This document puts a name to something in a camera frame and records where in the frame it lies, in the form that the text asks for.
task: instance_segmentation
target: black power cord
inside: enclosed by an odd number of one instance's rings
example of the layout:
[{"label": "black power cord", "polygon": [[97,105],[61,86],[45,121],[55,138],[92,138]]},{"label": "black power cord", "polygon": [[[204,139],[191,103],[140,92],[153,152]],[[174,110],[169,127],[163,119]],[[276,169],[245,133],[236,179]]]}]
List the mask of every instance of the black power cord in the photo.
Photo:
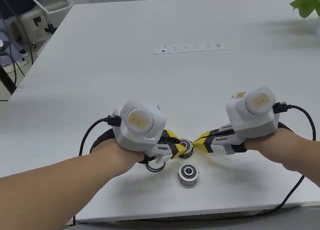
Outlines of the black power cord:
[{"label": "black power cord", "polygon": [[[90,132],[101,122],[106,122],[110,126],[120,126],[121,118],[119,116],[108,116],[108,117],[102,118],[102,119],[96,121],[94,124],[92,124],[89,127],[89,129],[85,132],[85,134],[82,138],[78,156],[82,156],[82,153],[84,151],[85,142],[86,142],[86,139],[89,136]],[[76,225],[76,216],[73,216],[71,226],[75,226],[75,225]]]},{"label": "black power cord", "polygon": [[34,64],[34,56],[33,56],[33,53],[32,53],[32,47],[31,47],[31,43],[30,43],[30,39],[29,39],[29,36],[27,34],[27,31],[25,29],[25,26],[23,25],[23,23],[21,22],[20,18],[16,15],[15,11],[13,10],[13,8],[11,7],[11,5],[8,3],[7,0],[3,0],[6,4],[6,6],[8,7],[8,9],[12,12],[12,14],[14,15],[14,17],[18,20],[19,24],[21,25],[23,31],[24,31],[24,34],[25,34],[25,37],[26,37],[26,40],[28,41],[28,46],[29,46],[29,51],[30,51],[30,57],[31,57],[31,64],[33,65]]},{"label": "black power cord", "polygon": [[9,56],[10,59],[11,59],[11,61],[12,61],[13,72],[14,72],[14,85],[15,85],[15,87],[17,87],[17,70],[16,70],[16,65],[15,65],[15,60],[14,60],[14,58],[12,57],[11,37],[10,37],[10,35],[9,35],[9,29],[8,29],[6,23],[5,23],[4,18],[2,17],[1,12],[0,12],[0,18],[1,18],[1,20],[2,20],[2,22],[3,22],[3,24],[4,24],[4,27],[5,27],[5,30],[6,30],[6,32],[7,32],[7,34],[8,34],[9,52],[10,52],[10,55],[7,54],[6,52],[3,52],[2,54]]},{"label": "black power cord", "polygon": [[[275,114],[276,113],[281,113],[281,112],[286,112],[289,109],[297,109],[297,110],[301,111],[302,113],[304,113],[304,115],[307,117],[307,119],[308,119],[308,121],[310,123],[311,129],[312,129],[312,141],[316,141],[316,138],[317,138],[316,126],[315,126],[314,121],[312,120],[310,114],[305,109],[303,109],[300,106],[296,106],[296,105],[287,105],[285,102],[276,103],[273,106],[273,111],[274,111]],[[210,137],[210,135],[198,138],[198,140],[202,139],[202,138],[207,138],[207,137]],[[304,175],[302,175],[300,177],[298,182],[293,186],[293,188],[290,190],[290,192],[285,196],[284,200],[278,206],[276,206],[275,208],[273,208],[271,210],[266,210],[266,211],[263,211],[263,212],[260,212],[260,213],[254,214],[254,215],[225,217],[225,218],[219,218],[219,219],[203,219],[203,220],[192,220],[192,219],[186,219],[186,220],[179,220],[179,219],[175,219],[175,220],[141,219],[139,221],[149,221],[149,222],[221,221],[221,220],[245,219],[245,218],[251,218],[251,217],[259,217],[259,216],[270,215],[270,214],[273,214],[273,213],[277,212],[278,210],[280,210],[285,205],[285,203],[288,201],[288,199],[291,197],[291,195],[294,193],[294,191],[300,186],[300,184],[302,183],[304,178],[305,178]]]}]

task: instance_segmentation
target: ball bearing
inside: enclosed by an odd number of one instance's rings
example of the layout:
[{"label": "ball bearing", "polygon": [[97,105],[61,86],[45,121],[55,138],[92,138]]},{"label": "ball bearing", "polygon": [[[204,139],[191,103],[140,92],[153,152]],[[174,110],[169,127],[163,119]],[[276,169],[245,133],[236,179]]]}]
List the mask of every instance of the ball bearing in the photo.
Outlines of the ball bearing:
[{"label": "ball bearing", "polygon": [[199,169],[190,163],[183,164],[179,167],[178,178],[184,185],[194,185],[199,178]]},{"label": "ball bearing", "polygon": [[194,152],[194,146],[192,145],[192,142],[187,139],[181,139],[180,145],[186,147],[186,151],[182,153],[179,157],[181,158],[191,157],[192,153]]}]

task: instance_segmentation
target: label sticker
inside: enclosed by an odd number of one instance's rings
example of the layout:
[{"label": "label sticker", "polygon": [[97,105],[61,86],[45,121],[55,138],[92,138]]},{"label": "label sticker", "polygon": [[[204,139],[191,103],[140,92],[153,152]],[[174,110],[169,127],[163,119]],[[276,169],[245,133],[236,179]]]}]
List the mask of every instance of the label sticker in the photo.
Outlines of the label sticker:
[{"label": "label sticker", "polygon": [[270,103],[270,97],[266,93],[260,93],[256,97],[253,98],[251,104],[259,109],[260,107]]},{"label": "label sticker", "polygon": [[133,112],[129,115],[128,122],[131,125],[139,128],[140,130],[143,130],[143,129],[145,129],[145,127],[148,123],[148,120],[146,118],[144,118],[143,116],[141,116],[140,114]]}]

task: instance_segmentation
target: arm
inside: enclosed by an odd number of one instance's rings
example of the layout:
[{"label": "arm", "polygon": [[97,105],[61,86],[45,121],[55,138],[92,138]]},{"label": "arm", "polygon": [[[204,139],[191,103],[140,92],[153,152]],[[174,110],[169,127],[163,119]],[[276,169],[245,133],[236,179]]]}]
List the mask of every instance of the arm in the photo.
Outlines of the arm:
[{"label": "arm", "polygon": [[1,178],[1,228],[60,229],[109,180],[143,158],[143,153],[124,150],[108,140],[90,155]]},{"label": "arm", "polygon": [[278,129],[271,136],[247,140],[245,146],[288,170],[300,172],[320,187],[320,142]]}]

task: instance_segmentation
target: power strip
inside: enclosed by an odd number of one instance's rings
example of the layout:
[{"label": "power strip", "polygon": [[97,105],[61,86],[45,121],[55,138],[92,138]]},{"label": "power strip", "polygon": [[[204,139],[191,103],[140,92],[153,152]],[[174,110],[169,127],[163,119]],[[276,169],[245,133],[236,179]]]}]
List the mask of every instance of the power strip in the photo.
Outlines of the power strip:
[{"label": "power strip", "polygon": [[204,52],[204,51],[225,51],[229,50],[228,47],[215,43],[215,44],[194,44],[194,45],[172,45],[160,46],[153,50],[155,55],[159,54],[172,54],[172,53],[187,53],[187,52]]}]

